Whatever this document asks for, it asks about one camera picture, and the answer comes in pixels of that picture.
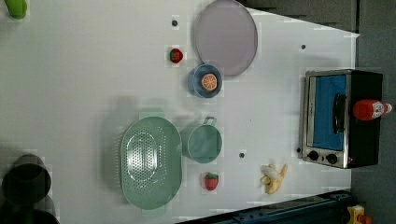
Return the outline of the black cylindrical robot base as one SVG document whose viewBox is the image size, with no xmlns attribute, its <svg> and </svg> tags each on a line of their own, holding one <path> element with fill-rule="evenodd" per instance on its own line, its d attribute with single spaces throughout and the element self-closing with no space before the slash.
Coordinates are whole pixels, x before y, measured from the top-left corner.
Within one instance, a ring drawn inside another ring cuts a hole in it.
<svg viewBox="0 0 396 224">
<path fill-rule="evenodd" d="M 33 154 L 17 158 L 1 184 L 6 200 L 19 206 L 42 201 L 48 195 L 50 187 L 49 171 L 44 162 Z"/>
</svg>

